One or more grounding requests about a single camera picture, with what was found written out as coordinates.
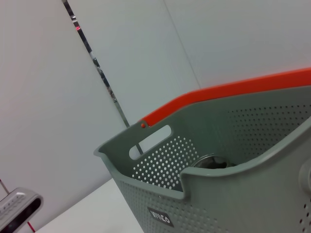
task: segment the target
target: gray plastic object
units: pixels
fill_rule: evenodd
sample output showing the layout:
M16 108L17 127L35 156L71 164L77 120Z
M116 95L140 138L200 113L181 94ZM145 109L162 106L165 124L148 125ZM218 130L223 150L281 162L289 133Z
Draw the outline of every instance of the gray plastic object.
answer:
M145 233L310 233L310 116L311 86L207 100L140 121L95 155ZM165 125L168 138L129 157ZM189 167L213 153L236 166Z

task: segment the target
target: white surface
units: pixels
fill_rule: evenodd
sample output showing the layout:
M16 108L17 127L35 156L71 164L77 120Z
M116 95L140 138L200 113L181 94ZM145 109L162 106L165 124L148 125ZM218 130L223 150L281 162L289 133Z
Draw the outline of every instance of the white surface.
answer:
M0 179L44 197L37 230L110 178L124 124L61 0L0 1L0 31Z
M201 87L311 64L309 0L164 0Z
M163 0L69 0L130 124L198 89Z
M143 233L143 231L116 183L110 180L41 228L38 233Z

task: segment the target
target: basket rim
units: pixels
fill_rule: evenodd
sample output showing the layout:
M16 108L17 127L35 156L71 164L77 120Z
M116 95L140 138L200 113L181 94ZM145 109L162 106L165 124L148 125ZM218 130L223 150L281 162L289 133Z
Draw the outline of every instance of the basket rim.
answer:
M249 170L257 168L258 166L266 164L267 162L271 161L272 158L279 158L282 155L286 155L288 151L291 151L298 145L304 143L304 141L307 140L310 137L310 135L311 135L311 117L309 117L306 121L304 121L300 126L298 126L295 130L293 130L280 142L276 143L274 146L272 146L270 149L265 151L260 156L246 163L239 164L233 167L228 167L225 169L205 169L197 167L187 167L180 173L180 182L183 187L183 192L159 187L156 185L152 185L150 183L145 183L121 174L109 160L108 156L102 152L99 152L101 147L105 143L100 145L94 151L94 155L100 157L103 160L111 176L113 177L113 179L116 179L117 181L127 183L129 185L146 190L148 192L153 192L159 197L166 196L175 200L188 200L190 197L190 187L185 182L188 177L197 176L197 177L221 178L225 176L238 175L243 172L247 172Z
M311 68L208 87L181 95L151 112L140 121L145 121L151 127L177 110L196 102L307 85L311 85Z

